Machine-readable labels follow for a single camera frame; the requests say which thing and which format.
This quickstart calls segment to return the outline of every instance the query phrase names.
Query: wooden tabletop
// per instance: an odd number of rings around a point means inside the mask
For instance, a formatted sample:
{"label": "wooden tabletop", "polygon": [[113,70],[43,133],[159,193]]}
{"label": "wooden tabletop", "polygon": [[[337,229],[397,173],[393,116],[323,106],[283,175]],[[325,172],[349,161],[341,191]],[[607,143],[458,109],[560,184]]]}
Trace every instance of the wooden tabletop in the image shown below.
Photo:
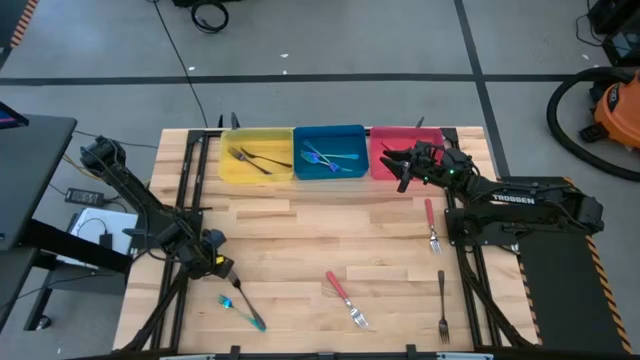
{"label": "wooden tabletop", "polygon": [[[187,131],[162,133],[151,191],[165,204],[175,204]],[[473,156],[483,176],[494,178],[483,129],[461,127],[458,134],[462,151]],[[413,182],[399,194],[397,182],[374,181],[368,174],[360,179],[232,185],[218,177],[218,148],[218,139],[211,140],[201,206],[213,210],[205,211],[203,227],[227,236],[220,252],[235,260],[245,293],[268,330],[261,333],[220,306],[217,296],[223,294],[247,311],[228,281],[209,276],[189,283],[180,352],[228,353],[232,345],[240,345],[243,353],[403,352],[407,344],[415,344],[418,351],[472,350],[441,189]],[[196,149],[192,172],[198,153]],[[435,256],[429,246],[427,197],[433,202],[442,256]],[[535,343],[515,256],[493,247],[486,247],[484,256],[496,303]],[[134,264],[114,348],[130,341],[155,307],[162,269],[161,262],[148,256]],[[366,316],[368,330],[350,318],[326,280],[328,270]],[[450,345],[440,343],[437,331],[438,270],[446,276]],[[476,303],[483,339],[489,343],[484,311],[477,298]],[[170,320],[173,310],[167,314]],[[163,344],[168,344],[170,331],[165,329]]]}

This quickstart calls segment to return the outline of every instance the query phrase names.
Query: black metal frame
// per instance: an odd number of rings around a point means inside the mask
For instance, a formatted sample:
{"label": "black metal frame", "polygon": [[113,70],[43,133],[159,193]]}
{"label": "black metal frame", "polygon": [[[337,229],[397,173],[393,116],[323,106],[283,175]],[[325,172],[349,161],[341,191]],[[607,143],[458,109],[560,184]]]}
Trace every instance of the black metal frame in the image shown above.
{"label": "black metal frame", "polygon": [[[233,122],[234,128],[235,127],[239,127],[239,123],[237,122],[237,119],[234,119],[235,122]],[[221,127],[222,126],[222,122],[220,121],[218,123],[218,126]],[[443,130],[443,135],[445,136],[445,138],[447,140],[449,140],[451,142],[451,146],[455,147],[455,148],[460,148],[458,139],[457,139],[457,132],[455,128],[446,128],[446,129],[442,129]],[[220,137],[220,135],[222,134],[223,130],[220,129],[215,129],[215,130],[189,130],[188,134],[187,134],[187,144],[186,144],[186,149],[185,149],[185,153],[184,153],[184,159],[182,162],[182,170],[181,170],[181,174],[180,174],[180,183],[178,185],[178,194],[176,196],[176,207],[183,209],[184,210],[184,203],[185,203],[185,197],[186,197],[186,193],[187,193],[187,187],[189,186],[189,172],[191,170],[191,162],[193,160],[193,152],[195,150],[195,145],[196,144],[201,144],[200,146],[200,156],[198,158],[198,168],[197,168],[197,172],[196,172],[196,179],[195,179],[195,185],[194,185],[194,191],[193,191],[193,200],[191,202],[191,209],[196,211],[198,209],[200,209],[200,199],[201,199],[201,195],[202,195],[202,190],[203,190],[203,183],[204,183],[204,175],[205,175],[205,170],[206,170],[206,163],[207,163],[207,153],[208,153],[208,149],[209,149],[209,141],[211,140],[211,138],[217,138]],[[370,130],[366,129],[366,135],[369,136],[370,135]],[[445,191],[446,193],[446,197],[447,197],[447,203],[449,208],[455,208],[456,204],[455,204],[455,199],[453,198],[453,196],[448,192]],[[463,271],[463,263],[462,263],[462,257],[466,257],[467,256],[467,251],[465,249],[464,246],[455,246],[456,249],[456,253],[457,253],[457,258],[458,258],[458,263],[460,266],[460,271]],[[482,285],[483,289],[490,295],[491,294],[491,289],[489,286],[489,278],[487,275],[487,270],[486,270],[486,265],[484,262],[484,256],[482,253],[482,248],[480,246],[473,246],[473,256],[474,256],[474,260],[476,263],[476,274],[478,277],[478,280],[480,281],[480,284]],[[167,263],[165,264],[164,267],[164,271],[162,274],[162,283],[161,283],[161,287],[160,287],[160,296],[159,299],[161,299],[163,297],[164,294],[166,294],[168,287],[171,283],[171,277],[173,275],[173,264],[172,263]],[[183,321],[183,316],[184,316],[184,305],[185,305],[185,300],[186,300],[186,294],[187,294],[187,286],[188,286],[188,281],[186,281],[184,283],[184,285],[180,288],[179,292],[178,292],[178,296],[177,296],[177,300],[176,300],[176,308],[175,308],[175,313],[174,313],[174,318],[173,318],[173,326],[171,329],[171,342],[170,342],[170,349],[175,350],[176,352],[178,351],[178,346],[180,344],[180,334],[182,332],[182,321]],[[475,300],[474,300],[474,293],[473,290],[471,288],[471,286],[463,281],[462,282],[462,288],[463,288],[463,292],[464,292],[464,298],[465,298],[465,305],[467,308],[467,315],[469,318],[469,328],[471,331],[471,338],[473,341],[473,346],[474,348],[478,349],[481,348],[483,346],[483,341],[482,341],[482,335],[480,332],[480,326],[479,326],[479,321],[478,321],[478,314],[477,314],[477,308],[475,305]],[[501,342],[501,337],[500,337],[500,331],[498,330],[498,326],[496,325],[495,319],[493,318],[493,316],[491,316],[491,314],[489,313],[489,310],[486,310],[486,315],[487,315],[487,319],[489,321],[489,334],[491,337],[491,345],[494,347],[500,347],[502,346],[502,342]],[[160,321],[160,323],[158,324],[158,326],[156,327],[156,329],[154,330],[152,336],[151,336],[151,349],[152,350],[156,350],[160,348],[160,342],[161,342],[161,338],[162,338],[162,331],[163,331],[163,323],[164,321]],[[362,353],[362,354],[341,354],[341,356],[363,356],[363,357],[382,357],[382,358],[406,358],[408,353]],[[422,356],[426,356],[429,358],[433,358],[435,353],[434,352],[428,352],[428,353],[417,353],[415,352],[416,357],[422,357]],[[223,354],[216,354],[216,357],[220,357]],[[256,354],[256,355],[260,355],[260,358],[264,358],[265,355],[266,357],[269,356],[275,356],[275,357],[291,357],[291,356],[296,356],[296,355],[300,355],[300,354]]]}

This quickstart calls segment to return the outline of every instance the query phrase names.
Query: orange vacuum cleaner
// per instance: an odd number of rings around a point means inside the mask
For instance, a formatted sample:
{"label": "orange vacuum cleaner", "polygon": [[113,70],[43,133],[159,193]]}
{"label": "orange vacuum cleaner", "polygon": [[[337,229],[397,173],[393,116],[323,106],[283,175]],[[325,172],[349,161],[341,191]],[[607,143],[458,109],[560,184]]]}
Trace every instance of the orange vacuum cleaner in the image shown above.
{"label": "orange vacuum cleaner", "polygon": [[593,81],[589,91],[596,102],[595,123],[580,131],[588,143],[609,138],[640,148],[640,72],[619,68],[594,68],[579,72],[563,82],[551,95],[547,105],[547,123],[553,137],[572,154],[594,167],[623,179],[640,182],[640,172],[611,164],[571,140],[558,123],[558,103],[564,94],[581,81]]}

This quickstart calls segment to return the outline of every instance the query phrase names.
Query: metal fork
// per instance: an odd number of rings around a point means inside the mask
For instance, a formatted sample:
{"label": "metal fork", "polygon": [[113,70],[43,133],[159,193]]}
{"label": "metal fork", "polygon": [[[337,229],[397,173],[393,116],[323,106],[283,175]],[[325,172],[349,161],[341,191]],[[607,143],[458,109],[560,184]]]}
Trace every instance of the metal fork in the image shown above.
{"label": "metal fork", "polygon": [[444,271],[438,270],[438,283],[440,284],[440,305],[442,308],[442,319],[438,323],[438,330],[440,332],[440,341],[443,344],[449,343],[449,324],[444,318]]}
{"label": "metal fork", "polygon": [[424,201],[424,205],[427,208],[427,219],[429,220],[429,228],[431,228],[431,239],[429,243],[431,244],[431,250],[436,255],[442,254],[442,249],[440,248],[440,241],[438,241],[438,233],[436,233],[435,222],[433,221],[433,206],[431,205],[431,199],[426,199]]}
{"label": "metal fork", "polygon": [[336,288],[336,291],[338,291],[338,294],[340,294],[340,296],[344,300],[344,303],[347,304],[347,307],[349,308],[349,314],[351,315],[351,318],[353,318],[353,321],[355,321],[355,323],[358,324],[358,326],[360,326],[362,329],[368,328],[369,323],[367,322],[367,320],[365,320],[364,315],[362,315],[360,310],[353,307],[353,304],[351,304],[351,300],[349,300],[347,293],[342,289],[342,286],[340,286],[340,283],[338,282],[338,279],[333,274],[333,272],[327,271],[327,279],[329,279],[331,285]]}

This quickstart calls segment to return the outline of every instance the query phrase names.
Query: black desk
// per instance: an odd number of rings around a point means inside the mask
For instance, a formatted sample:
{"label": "black desk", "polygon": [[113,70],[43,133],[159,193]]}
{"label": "black desk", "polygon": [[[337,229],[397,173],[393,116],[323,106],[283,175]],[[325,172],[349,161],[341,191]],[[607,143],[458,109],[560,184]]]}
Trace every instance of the black desk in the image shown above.
{"label": "black desk", "polygon": [[[31,267],[53,270],[55,254],[124,274],[131,262],[125,255],[32,219],[77,121],[50,116],[27,118],[27,127],[0,130],[0,306],[7,304],[0,308],[0,330]],[[34,307],[28,323],[37,323],[50,292],[47,288],[38,294],[36,303],[40,306]]]}

